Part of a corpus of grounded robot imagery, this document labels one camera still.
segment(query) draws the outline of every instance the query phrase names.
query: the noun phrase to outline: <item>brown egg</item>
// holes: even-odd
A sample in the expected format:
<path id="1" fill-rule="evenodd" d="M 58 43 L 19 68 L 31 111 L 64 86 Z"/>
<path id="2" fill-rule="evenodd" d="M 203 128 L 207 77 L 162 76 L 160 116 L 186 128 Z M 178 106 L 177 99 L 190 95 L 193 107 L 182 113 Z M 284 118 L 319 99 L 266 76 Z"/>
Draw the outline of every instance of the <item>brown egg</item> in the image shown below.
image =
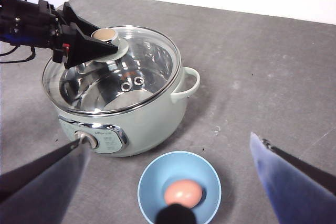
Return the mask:
<path id="1" fill-rule="evenodd" d="M 167 205 L 180 204 L 188 208 L 196 206 L 201 197 L 201 186 L 190 179 L 178 180 L 172 183 L 164 193 L 164 200 Z"/>

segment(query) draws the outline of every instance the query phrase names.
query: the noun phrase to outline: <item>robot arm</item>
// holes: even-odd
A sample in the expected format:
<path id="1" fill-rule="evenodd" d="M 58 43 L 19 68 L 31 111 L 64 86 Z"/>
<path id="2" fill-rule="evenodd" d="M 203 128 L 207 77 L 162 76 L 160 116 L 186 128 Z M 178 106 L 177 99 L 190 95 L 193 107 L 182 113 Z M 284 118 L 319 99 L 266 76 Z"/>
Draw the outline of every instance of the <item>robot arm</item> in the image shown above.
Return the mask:
<path id="1" fill-rule="evenodd" d="M 91 38 L 99 27 L 78 17 L 68 2 L 55 10 L 47 1 L 33 4 L 2 0 L 0 40 L 14 46 L 50 48 L 53 61 L 68 69 L 80 63 L 114 54 L 118 47 Z"/>

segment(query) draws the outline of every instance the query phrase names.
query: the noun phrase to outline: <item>glass lid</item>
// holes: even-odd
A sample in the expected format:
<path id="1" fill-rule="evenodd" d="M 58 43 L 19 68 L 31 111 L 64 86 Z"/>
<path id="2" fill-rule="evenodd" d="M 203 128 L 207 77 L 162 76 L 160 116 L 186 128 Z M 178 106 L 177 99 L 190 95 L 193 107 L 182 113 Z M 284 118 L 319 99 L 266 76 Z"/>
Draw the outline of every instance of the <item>glass lid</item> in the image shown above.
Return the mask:
<path id="1" fill-rule="evenodd" d="M 49 60 L 43 87 L 57 107 L 92 115 L 120 112 L 151 100 L 173 81 L 181 56 L 171 40 L 147 28 L 112 29 L 128 44 L 117 60 L 107 56 L 70 69 Z"/>

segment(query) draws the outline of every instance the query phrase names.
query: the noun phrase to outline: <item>table surface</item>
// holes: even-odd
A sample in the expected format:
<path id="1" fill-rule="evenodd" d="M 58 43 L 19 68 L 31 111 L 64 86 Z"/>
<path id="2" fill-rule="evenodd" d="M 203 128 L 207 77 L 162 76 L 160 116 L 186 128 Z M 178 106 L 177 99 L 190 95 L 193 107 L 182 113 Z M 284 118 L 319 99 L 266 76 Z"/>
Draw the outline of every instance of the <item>table surface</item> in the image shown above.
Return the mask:
<path id="1" fill-rule="evenodd" d="M 212 223 L 277 223 L 249 150 L 250 132 L 336 174 L 336 26 L 151 0 L 71 0 L 100 27 L 137 25 L 170 37 L 201 75 L 185 117 L 141 155 L 93 154 L 63 223 L 146 223 L 137 185 L 159 155 L 185 150 L 217 170 L 222 202 Z M 10 48 L 2 45 L 3 51 Z M 24 58 L 28 47 L 11 58 Z M 68 142 L 41 85 L 51 56 L 1 65 L 1 172 Z"/>

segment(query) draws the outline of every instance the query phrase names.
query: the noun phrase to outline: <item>lid rim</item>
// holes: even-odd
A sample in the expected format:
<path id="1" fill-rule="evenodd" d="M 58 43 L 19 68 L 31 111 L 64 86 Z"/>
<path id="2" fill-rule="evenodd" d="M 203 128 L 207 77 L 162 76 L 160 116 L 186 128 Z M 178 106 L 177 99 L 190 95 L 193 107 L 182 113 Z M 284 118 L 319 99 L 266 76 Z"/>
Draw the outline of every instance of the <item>lid rim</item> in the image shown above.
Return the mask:
<path id="1" fill-rule="evenodd" d="M 151 29 L 151 28 L 147 28 L 147 27 L 133 26 L 133 25 L 123 25 L 123 26 L 112 26 L 112 27 L 109 27 L 109 28 L 123 28 L 123 27 L 124 28 L 127 28 L 127 27 L 130 27 L 130 28 L 141 28 L 141 29 L 150 30 L 152 32 L 155 32 L 155 33 L 163 36 L 165 39 L 167 39 L 172 44 L 174 50 L 176 50 L 176 55 L 175 56 L 176 56 L 176 59 L 177 59 L 177 64 L 176 64 L 175 71 L 172 72 L 172 74 L 171 74 L 171 76 L 172 76 L 171 80 L 168 81 L 161 89 L 159 89 L 152 96 L 150 96 L 147 99 L 144 99 L 144 100 L 142 100 L 142 101 L 140 101 L 138 103 L 135 103 L 135 104 L 132 104 L 132 105 L 129 105 L 129 106 L 126 106 L 126 107 L 121 107 L 121 108 L 113 109 L 113 110 L 99 111 L 99 112 L 98 111 L 77 110 L 77 109 L 72 109 L 72 108 L 69 108 L 69 107 L 66 107 L 66 106 L 62 106 L 59 103 L 57 103 L 55 101 L 55 99 L 48 92 L 46 86 L 44 85 L 44 77 L 45 77 L 45 74 L 46 74 L 47 66 L 52 61 L 52 57 L 51 57 L 48 60 L 47 64 L 44 67 L 44 70 L 43 70 L 43 74 L 42 74 L 42 86 L 43 86 L 43 89 L 46 92 L 47 96 L 51 99 L 52 103 L 57 108 L 59 108 L 60 110 L 62 110 L 64 112 L 70 113 L 70 114 L 75 114 L 75 115 L 80 115 L 80 116 L 87 116 L 87 117 L 95 117 L 95 116 L 100 117 L 100 116 L 108 116 L 108 115 L 111 115 L 111 114 L 116 115 L 116 114 L 128 113 L 128 112 L 131 112 L 133 110 L 139 109 L 139 108 L 141 108 L 141 107 L 149 104 L 150 102 L 154 101 L 155 99 L 157 99 L 158 97 L 160 97 L 168 88 L 171 87 L 171 85 L 173 84 L 173 82 L 176 80 L 176 78 L 178 76 L 178 73 L 180 72 L 181 65 L 182 65 L 181 53 L 180 53 L 178 47 L 176 46 L 176 44 L 169 37 L 167 37 L 166 35 L 162 34 L 161 32 L 156 31 L 156 30 Z"/>

